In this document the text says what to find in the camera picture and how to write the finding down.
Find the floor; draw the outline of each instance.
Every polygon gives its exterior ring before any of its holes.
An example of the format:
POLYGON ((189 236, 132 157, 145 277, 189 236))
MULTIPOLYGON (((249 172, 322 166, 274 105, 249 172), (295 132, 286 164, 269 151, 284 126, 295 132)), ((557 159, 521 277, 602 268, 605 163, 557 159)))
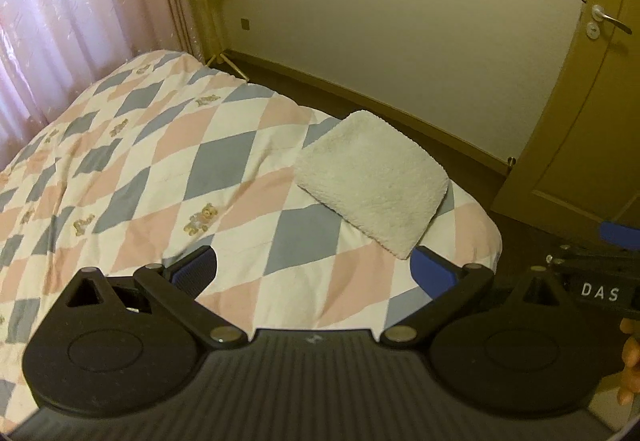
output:
MULTIPOLYGON (((276 72, 239 60, 236 61, 236 65, 247 74, 252 83, 265 85, 291 98, 297 104, 310 106, 339 119, 344 119, 356 110, 364 109, 356 103, 276 72)), ((226 64, 214 67, 233 73, 226 64)), ((545 257, 554 246, 561 244, 561 239, 491 211, 491 203, 504 182, 502 175, 401 123, 386 117, 384 119, 428 151, 444 167, 449 177, 476 198, 494 220, 502 235, 502 255, 498 262, 497 279, 509 283, 517 280, 530 266, 545 265, 545 257)), ((613 374, 622 370, 620 354, 626 336, 618 329, 620 318, 593 307, 580 306, 580 309, 600 341, 604 360, 603 374, 613 374)))

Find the folded white fleece blanket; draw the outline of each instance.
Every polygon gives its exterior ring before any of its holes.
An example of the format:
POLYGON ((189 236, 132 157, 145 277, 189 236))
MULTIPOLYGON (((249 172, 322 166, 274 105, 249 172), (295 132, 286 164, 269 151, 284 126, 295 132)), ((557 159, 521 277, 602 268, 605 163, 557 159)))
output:
POLYGON ((399 259, 420 241, 449 177, 417 143, 361 110, 304 148, 295 181, 399 259))

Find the diamond-patterned quilt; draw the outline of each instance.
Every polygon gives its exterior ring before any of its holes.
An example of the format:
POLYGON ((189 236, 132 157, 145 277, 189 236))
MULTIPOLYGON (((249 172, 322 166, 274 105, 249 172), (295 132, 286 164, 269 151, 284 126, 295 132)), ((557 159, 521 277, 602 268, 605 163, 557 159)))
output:
MULTIPOLYGON (((338 123, 185 53, 147 53, 89 87, 0 174, 0 430, 35 408, 20 370, 74 273, 131 275, 208 244, 198 301, 257 328, 369 328, 430 301, 399 261, 292 182, 338 123)), ((500 234, 451 183, 421 244, 495 269, 500 234)))

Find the wall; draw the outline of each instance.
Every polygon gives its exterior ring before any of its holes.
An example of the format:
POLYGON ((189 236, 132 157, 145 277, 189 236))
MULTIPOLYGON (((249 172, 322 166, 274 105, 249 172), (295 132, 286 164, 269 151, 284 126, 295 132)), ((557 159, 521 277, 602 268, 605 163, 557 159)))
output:
POLYGON ((581 0, 216 0, 233 50, 391 104, 506 160, 526 145, 581 0), (243 31, 240 18, 249 18, 243 31))

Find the pink sheer curtain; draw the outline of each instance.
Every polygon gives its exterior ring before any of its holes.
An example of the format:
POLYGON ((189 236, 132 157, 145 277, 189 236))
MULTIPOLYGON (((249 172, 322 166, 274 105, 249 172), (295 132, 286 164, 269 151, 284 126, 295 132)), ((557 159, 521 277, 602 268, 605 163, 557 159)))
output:
POLYGON ((156 49, 202 59, 185 0, 0 0, 0 168, 85 88, 156 49))

